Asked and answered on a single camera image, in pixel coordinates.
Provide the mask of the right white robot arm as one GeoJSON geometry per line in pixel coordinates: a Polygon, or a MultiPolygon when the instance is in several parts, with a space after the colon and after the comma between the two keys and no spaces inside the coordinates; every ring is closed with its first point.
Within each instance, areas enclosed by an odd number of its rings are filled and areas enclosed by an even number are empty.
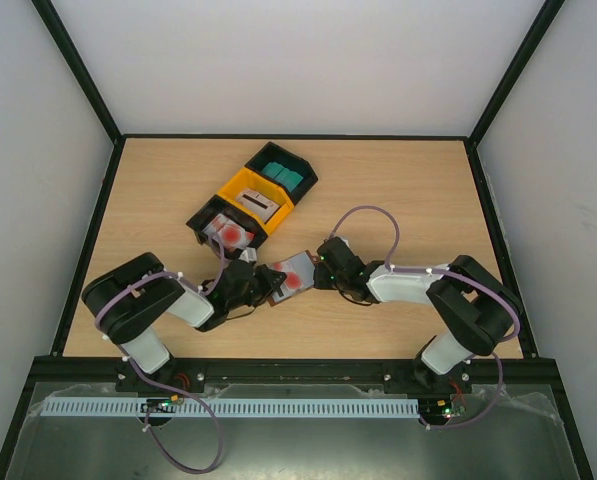
{"type": "Polygon", "coordinates": [[[438,390],[459,364],[491,355],[498,344],[520,333],[520,300],[471,256],[435,267],[365,263],[345,240],[333,236],[317,249],[317,257],[318,290],[335,290],[357,305],[405,302],[434,307],[446,331],[427,342],[412,361],[412,377],[425,391],[438,390]]]}

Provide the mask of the black bin with red cards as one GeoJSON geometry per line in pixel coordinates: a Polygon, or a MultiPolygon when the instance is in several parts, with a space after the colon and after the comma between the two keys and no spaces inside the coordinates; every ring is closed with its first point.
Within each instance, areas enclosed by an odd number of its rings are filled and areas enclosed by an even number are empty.
{"type": "Polygon", "coordinates": [[[220,248],[226,259],[238,259],[247,249],[257,250],[268,234],[249,214],[213,195],[187,222],[201,245],[208,245],[217,254],[220,248]]]}

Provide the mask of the brown leather card holder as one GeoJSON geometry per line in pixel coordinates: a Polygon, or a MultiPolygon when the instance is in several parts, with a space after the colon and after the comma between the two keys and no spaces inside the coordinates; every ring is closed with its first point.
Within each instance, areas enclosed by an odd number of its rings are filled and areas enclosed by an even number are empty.
{"type": "Polygon", "coordinates": [[[317,258],[304,250],[285,260],[268,264],[276,272],[286,275],[280,288],[268,300],[271,306],[289,300],[314,287],[314,274],[317,258]]]}

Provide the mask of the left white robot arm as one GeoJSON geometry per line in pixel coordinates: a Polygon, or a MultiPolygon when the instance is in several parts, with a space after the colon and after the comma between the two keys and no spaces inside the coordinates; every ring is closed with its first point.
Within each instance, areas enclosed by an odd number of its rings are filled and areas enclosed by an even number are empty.
{"type": "Polygon", "coordinates": [[[144,373],[153,374],[172,358],[153,328],[162,315],[207,332],[228,321],[234,310],[257,308],[280,291],[286,278],[265,265],[233,260],[217,279],[196,288],[147,252],[93,280],[81,299],[105,338],[144,373]]]}

